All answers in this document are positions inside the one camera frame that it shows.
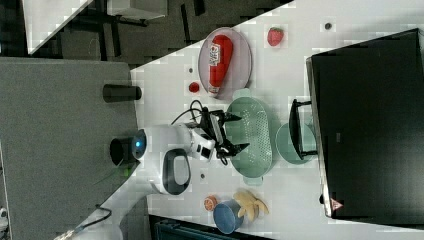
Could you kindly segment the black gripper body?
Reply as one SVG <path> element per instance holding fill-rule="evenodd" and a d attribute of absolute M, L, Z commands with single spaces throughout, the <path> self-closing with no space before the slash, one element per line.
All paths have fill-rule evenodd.
<path fill-rule="evenodd" d="M 215 141 L 215 149 L 217 157 L 225 157 L 229 151 L 226 149 L 225 141 L 226 135 L 223 128 L 224 125 L 224 111 L 214 110 L 210 111 L 207 107 L 201 108 L 201 121 L 200 128 Z"/>

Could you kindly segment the black cylinder robot base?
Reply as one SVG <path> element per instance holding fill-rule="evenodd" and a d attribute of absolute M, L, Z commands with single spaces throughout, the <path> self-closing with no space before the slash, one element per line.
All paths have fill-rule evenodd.
<path fill-rule="evenodd" d="M 109 146 L 109 154 L 116 166 L 137 162 L 132 153 L 131 138 L 114 138 Z"/>

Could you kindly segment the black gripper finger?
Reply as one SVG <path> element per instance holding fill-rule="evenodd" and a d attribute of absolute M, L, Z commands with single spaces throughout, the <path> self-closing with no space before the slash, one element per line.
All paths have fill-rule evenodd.
<path fill-rule="evenodd" d="M 239 121 L 241 120 L 241 117 L 234 115 L 232 113 L 229 112 L 225 112 L 224 113 L 224 121 L 225 122 L 230 122 L 230 121 Z"/>
<path fill-rule="evenodd" d="M 249 143 L 243 144 L 227 144 L 223 147 L 224 155 L 226 157 L 233 157 L 241 153 L 244 149 L 249 146 Z"/>

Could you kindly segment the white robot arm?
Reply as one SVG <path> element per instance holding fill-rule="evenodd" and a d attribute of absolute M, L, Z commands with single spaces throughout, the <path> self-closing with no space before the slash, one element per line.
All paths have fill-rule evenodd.
<path fill-rule="evenodd" d="M 141 162 L 144 180 L 166 195 L 182 194 L 190 184 L 189 158 L 209 162 L 213 155 L 226 161 L 249 146 L 233 144 L 224 125 L 239 121 L 241 116 L 224 112 L 200 110 L 200 122 L 162 124 L 140 129 L 131 140 L 133 157 Z"/>

